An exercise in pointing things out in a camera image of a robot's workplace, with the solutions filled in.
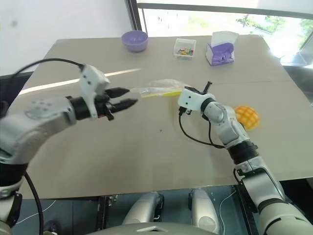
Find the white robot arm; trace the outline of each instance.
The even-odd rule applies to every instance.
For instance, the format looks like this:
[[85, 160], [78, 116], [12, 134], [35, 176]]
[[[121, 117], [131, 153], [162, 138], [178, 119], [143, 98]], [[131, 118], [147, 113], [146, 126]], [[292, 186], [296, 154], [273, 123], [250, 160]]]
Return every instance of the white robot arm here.
[[124, 88], [106, 89], [109, 80], [90, 65], [81, 67], [81, 97], [61, 97], [33, 101], [22, 113], [0, 119], [0, 234], [10, 234], [20, 214], [21, 194], [17, 193], [27, 166], [51, 136], [76, 124], [96, 119], [134, 105], [136, 99], [109, 102], [129, 92]]
[[313, 226], [293, 205], [285, 201], [280, 183], [256, 151], [234, 110], [215, 101], [212, 94], [185, 87], [179, 97], [180, 115], [200, 112], [208, 118], [228, 150], [241, 182], [260, 214], [260, 227], [267, 235], [312, 235]]

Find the small plastic box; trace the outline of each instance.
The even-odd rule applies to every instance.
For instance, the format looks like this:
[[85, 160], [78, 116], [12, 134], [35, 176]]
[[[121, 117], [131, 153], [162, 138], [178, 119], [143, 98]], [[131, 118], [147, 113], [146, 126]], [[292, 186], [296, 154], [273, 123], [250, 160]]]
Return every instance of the small plastic box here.
[[[192, 50], [192, 54], [191, 55], [181, 55], [181, 54], [179, 54], [180, 49], [190, 49], [190, 50]], [[174, 45], [173, 54], [174, 54], [175, 58], [178, 58], [178, 59], [192, 60], [192, 57], [195, 54], [195, 49], [196, 49], [196, 40], [177, 38], [175, 45]]]

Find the clear plastic bag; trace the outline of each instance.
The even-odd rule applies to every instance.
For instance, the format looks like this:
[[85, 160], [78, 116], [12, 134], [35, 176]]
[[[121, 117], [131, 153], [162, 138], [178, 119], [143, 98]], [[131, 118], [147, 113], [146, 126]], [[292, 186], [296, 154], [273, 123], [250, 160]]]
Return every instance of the clear plastic bag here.
[[142, 87], [132, 88], [132, 93], [139, 93], [141, 97], [151, 96], [175, 96], [180, 95], [182, 89], [188, 86], [174, 79], [162, 79], [152, 81]]

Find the orange ball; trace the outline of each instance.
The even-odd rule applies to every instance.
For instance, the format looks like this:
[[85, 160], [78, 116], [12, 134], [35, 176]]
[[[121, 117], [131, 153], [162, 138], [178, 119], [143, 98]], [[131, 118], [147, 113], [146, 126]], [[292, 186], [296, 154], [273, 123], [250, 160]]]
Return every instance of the orange ball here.
[[253, 130], [260, 123], [258, 113], [249, 106], [238, 106], [235, 109], [236, 117], [246, 130]]

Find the yellow object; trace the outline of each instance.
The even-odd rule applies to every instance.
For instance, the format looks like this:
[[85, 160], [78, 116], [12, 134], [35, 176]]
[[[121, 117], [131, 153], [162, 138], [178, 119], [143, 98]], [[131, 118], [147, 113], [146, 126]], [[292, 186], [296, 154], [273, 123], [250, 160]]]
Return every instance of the yellow object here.
[[236, 117], [246, 130], [253, 130], [260, 123], [258, 113], [249, 106], [238, 106], [235, 109]]
[[142, 97], [147, 98], [147, 97], [154, 97], [154, 96], [176, 96], [176, 95], [180, 95], [180, 93], [181, 91], [174, 91], [174, 92], [166, 92], [162, 94], [148, 94]]

